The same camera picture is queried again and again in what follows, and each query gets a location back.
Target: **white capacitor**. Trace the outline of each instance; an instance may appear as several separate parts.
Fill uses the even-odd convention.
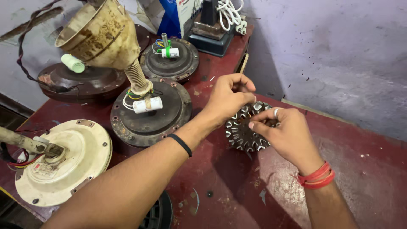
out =
[[[150,107],[147,108],[146,100],[139,100],[133,102],[133,109],[136,114],[141,114],[147,111],[158,110],[162,108],[162,101],[160,97],[150,98]]]
[[[165,50],[165,48],[161,49],[161,55],[162,55],[162,58],[167,57],[167,51]],[[169,58],[173,58],[173,57],[179,57],[178,48],[170,48],[170,57]]]

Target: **silver ring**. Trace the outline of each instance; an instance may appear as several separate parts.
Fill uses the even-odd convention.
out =
[[[278,117],[277,117],[277,111],[278,111],[278,109],[279,109],[279,108],[277,108],[277,109],[274,110],[274,117],[275,117],[275,119],[278,119]]]

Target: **hand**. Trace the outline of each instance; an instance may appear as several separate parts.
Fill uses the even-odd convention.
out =
[[[277,153],[293,163],[303,176],[318,170],[324,164],[324,160],[318,153],[305,116],[294,108],[278,108],[275,117],[275,109],[277,107],[254,116],[249,128],[265,137]],[[280,125],[275,128],[265,125],[270,119],[278,119]]]
[[[224,75],[218,78],[212,89],[209,101],[201,113],[213,117],[216,127],[234,116],[247,103],[256,102],[253,82],[241,73]]]

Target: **red table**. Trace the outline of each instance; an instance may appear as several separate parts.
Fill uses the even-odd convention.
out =
[[[193,115],[207,103],[217,78],[234,72],[252,30],[250,26],[246,36],[236,36],[224,58],[200,53],[197,72],[184,85],[192,99]],[[257,99],[272,106],[292,107],[261,95]],[[141,149],[115,136],[109,120],[111,106],[81,106],[50,99],[19,130],[50,129],[57,123],[90,119],[112,137],[112,167]],[[407,187],[407,144],[300,111],[306,115],[322,156],[337,172],[335,180],[361,228],[406,228],[407,197],[403,193]],[[0,186],[42,221],[57,209],[24,202],[16,192],[14,172],[4,162],[0,162],[0,172]],[[310,228],[304,190],[291,176],[296,172],[271,147],[252,153],[251,159],[229,148],[224,129],[218,129],[201,143],[166,188],[173,204],[172,228]]]

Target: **red thread bracelet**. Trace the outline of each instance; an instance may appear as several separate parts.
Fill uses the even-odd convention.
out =
[[[309,189],[318,189],[327,186],[335,177],[335,172],[331,169],[330,165],[325,161],[317,171],[308,176],[301,176],[298,174],[297,180],[304,187]]]

